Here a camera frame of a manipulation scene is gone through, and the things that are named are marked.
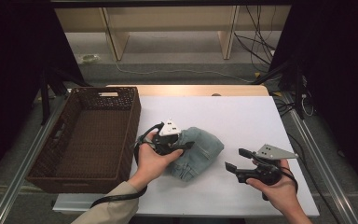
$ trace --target aluminum rail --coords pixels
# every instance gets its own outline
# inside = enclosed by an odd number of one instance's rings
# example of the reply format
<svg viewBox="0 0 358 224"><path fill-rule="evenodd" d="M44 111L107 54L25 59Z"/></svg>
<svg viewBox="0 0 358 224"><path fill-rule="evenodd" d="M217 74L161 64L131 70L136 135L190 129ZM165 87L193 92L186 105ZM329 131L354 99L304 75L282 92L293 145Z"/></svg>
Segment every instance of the aluminum rail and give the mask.
<svg viewBox="0 0 358 224"><path fill-rule="evenodd" d="M30 166L32 165L40 149L42 148L44 139L46 138L46 136L48 135L48 131L52 128L54 124L53 121L59 116L62 110L63 101L64 96L57 96L56 99L53 101L53 111L51 113L50 118L47 120L46 124L41 126L41 128L39 129L36 138L28 149L28 152L19 168L19 171L16 173L12 182L7 188L7 191L0 202L0 223L5 222L5 219L7 218L7 215L21 190L21 186L24 183L24 178L28 174Z"/></svg>
<svg viewBox="0 0 358 224"><path fill-rule="evenodd" d="M284 92L283 97L287 102L293 102L293 99L289 93ZM312 156L316 167L321 173L322 179L324 180L327 189L329 190L334 202L336 203L338 211L341 214L343 220L345 223L358 223L358 216L353 210L353 206L345 195L342 187L339 185L336 176L333 174L333 171L330 169L321 149L316 144L306 121L301 119L296 111L292 110L290 113L308 149L310 150L310 155Z"/></svg>

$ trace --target sleeve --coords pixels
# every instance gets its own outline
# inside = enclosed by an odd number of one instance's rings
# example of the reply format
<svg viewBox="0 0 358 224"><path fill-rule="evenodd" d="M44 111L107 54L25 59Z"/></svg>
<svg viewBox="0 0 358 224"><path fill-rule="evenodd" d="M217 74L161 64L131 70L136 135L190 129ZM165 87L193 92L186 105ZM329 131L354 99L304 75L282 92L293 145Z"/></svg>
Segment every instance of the sleeve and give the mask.
<svg viewBox="0 0 358 224"><path fill-rule="evenodd" d="M137 190L127 182L122 182L106 196L132 194ZM89 223L110 223L127 224L138 211L139 199L117 201L111 203L100 203L92 207L89 211L78 217L73 224Z"/></svg>

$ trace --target wicker basket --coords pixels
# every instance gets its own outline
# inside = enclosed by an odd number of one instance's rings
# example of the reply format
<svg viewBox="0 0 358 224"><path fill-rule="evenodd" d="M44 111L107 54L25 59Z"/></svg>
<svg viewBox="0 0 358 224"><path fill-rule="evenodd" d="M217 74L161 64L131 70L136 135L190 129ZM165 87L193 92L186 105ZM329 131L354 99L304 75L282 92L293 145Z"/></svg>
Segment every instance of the wicker basket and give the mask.
<svg viewBox="0 0 358 224"><path fill-rule="evenodd" d="M74 88L26 179L48 193L107 193L128 180L136 88Z"/></svg>

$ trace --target white tabletop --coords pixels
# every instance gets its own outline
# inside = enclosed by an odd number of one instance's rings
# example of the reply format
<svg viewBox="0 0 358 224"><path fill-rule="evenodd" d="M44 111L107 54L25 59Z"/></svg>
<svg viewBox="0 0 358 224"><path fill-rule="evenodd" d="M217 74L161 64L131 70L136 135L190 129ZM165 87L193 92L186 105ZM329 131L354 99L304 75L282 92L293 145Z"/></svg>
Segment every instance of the white tabletop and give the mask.
<svg viewBox="0 0 358 224"><path fill-rule="evenodd" d="M155 124L172 119L181 129L198 127L214 134L225 149L216 161L190 182L163 174L140 198L138 216L268 217L280 212L261 198L261 192L228 172L225 161L254 169L238 154L243 147L257 151L264 144L293 152L274 101L268 96L143 96L138 136ZM297 160L289 160L298 182L298 199L309 217L319 216ZM133 162L131 173L136 171ZM53 210L84 212L103 195L60 194Z"/></svg>

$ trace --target folded denim cloth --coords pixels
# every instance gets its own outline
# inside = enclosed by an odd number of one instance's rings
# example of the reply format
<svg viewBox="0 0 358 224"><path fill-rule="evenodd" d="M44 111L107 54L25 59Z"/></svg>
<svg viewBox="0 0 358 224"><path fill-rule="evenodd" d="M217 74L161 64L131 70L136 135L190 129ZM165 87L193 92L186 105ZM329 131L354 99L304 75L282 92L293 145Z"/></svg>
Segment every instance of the folded denim cloth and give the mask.
<svg viewBox="0 0 358 224"><path fill-rule="evenodd" d="M195 143L182 157L167 167L171 175L184 181L190 181L206 170L225 147L216 136L196 127L182 130L176 144L182 145L186 142Z"/></svg>

